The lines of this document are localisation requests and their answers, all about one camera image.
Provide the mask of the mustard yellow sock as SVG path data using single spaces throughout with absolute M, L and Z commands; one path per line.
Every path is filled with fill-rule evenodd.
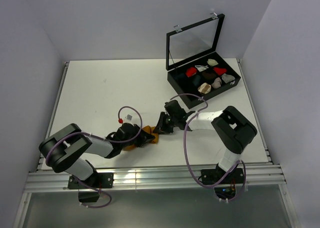
M 132 145 L 123 148 L 124 151 L 131 151 L 135 148 L 141 148 L 147 144 L 157 144 L 159 142 L 159 134 L 154 133 L 154 128 L 151 126 L 145 126 L 142 128 L 137 140 Z

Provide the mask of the brown striped sock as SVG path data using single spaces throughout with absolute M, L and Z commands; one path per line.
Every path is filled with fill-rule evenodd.
M 203 84 L 201 84 L 199 87 L 198 87 L 198 92 L 200 93 L 200 94 L 208 94 L 208 93 L 210 93 L 211 92 L 211 88 L 212 88 L 212 86 L 210 85 L 210 84 L 208 84 L 208 83 L 203 83 Z

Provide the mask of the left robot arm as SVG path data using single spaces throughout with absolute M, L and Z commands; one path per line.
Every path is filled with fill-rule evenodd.
M 42 141 L 39 151 L 45 157 L 46 165 L 56 173 L 66 172 L 79 179 L 86 188 L 101 182 L 101 176 L 94 166 L 81 158 L 84 153 L 111 159 L 134 148 L 149 143 L 157 143 L 159 136 L 150 126 L 140 128 L 136 124 L 123 123 L 115 132 L 104 138 L 84 133 L 80 127 L 71 123 Z

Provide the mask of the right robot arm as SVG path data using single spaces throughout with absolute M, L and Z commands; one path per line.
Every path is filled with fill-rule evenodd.
M 234 176 L 231 167 L 258 134 L 256 127 L 233 106 L 216 112 L 186 112 L 176 100 L 172 100 L 165 103 L 164 108 L 153 132 L 171 134 L 175 127 L 187 131 L 215 131 L 226 147 L 217 165 L 216 177 L 222 183 L 229 182 Z

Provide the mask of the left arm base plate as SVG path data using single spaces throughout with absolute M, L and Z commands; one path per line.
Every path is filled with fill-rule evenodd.
M 113 187 L 114 174 L 113 173 L 96 173 L 92 174 L 86 180 L 77 179 L 77 177 L 71 175 L 68 181 L 67 188 L 70 190 L 86 189 L 86 186 L 81 185 L 80 182 L 86 186 L 96 189 L 110 189 Z

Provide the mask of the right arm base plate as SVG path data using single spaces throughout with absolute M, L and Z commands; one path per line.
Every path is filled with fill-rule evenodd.
M 204 185 L 213 185 L 225 174 L 225 171 L 219 167 L 215 169 L 202 169 L 200 172 L 199 179 Z M 220 182 L 220 185 L 242 184 L 244 179 L 243 169 L 235 168 Z

